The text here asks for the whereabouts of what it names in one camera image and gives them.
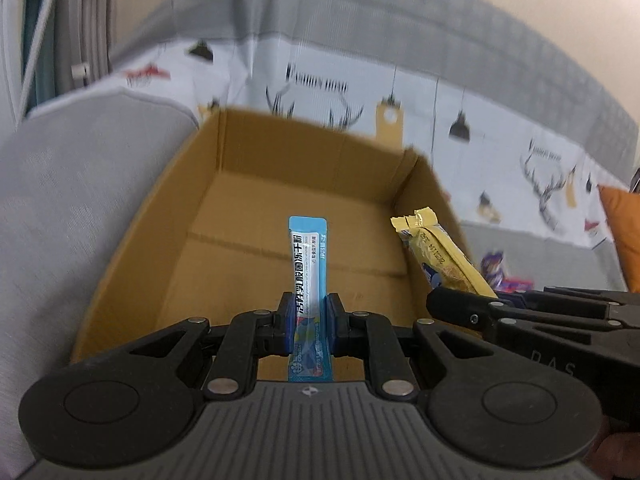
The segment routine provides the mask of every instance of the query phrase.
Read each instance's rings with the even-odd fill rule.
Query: blue stick packet
[[[331,381],[326,341],[326,220],[289,218],[295,279],[296,327],[289,356],[289,381]]]

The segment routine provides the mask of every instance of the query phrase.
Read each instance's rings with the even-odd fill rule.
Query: cardboard box
[[[427,281],[389,219],[430,206],[466,251],[427,161],[372,140],[240,110],[213,115],[143,203],[95,293],[73,361],[191,316],[228,324],[292,289],[289,216],[328,222],[327,287],[347,311],[410,326]],[[260,360],[286,380],[286,358]],[[362,364],[334,360],[338,380]]]

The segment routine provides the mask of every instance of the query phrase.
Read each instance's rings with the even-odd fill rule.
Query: black lamp print
[[[465,89],[462,89],[462,101],[460,102],[460,112],[458,113],[458,118],[454,121],[449,129],[449,137],[454,139],[459,139],[464,142],[469,142],[470,140],[470,130],[469,125],[466,122],[466,115],[463,110],[463,104],[465,102]]]
[[[207,45],[207,42],[204,40],[200,40],[198,43],[193,45],[189,49],[189,54],[202,58],[204,61],[213,63],[213,52],[209,48],[209,45]]]

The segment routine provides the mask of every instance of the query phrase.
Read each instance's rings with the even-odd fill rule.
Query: yellow wrapper
[[[430,208],[418,209],[413,216],[392,218],[391,223],[411,248],[431,286],[446,286],[463,292],[496,298],[494,291],[464,253],[438,224]]]

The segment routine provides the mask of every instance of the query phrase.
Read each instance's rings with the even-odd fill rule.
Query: metal screw
[[[238,387],[238,382],[228,377],[218,377],[207,384],[207,389],[212,394],[219,395],[234,394],[238,391]]]
[[[404,397],[409,395],[414,386],[409,382],[402,379],[391,379],[382,385],[382,389],[385,393],[393,395],[395,397]]]

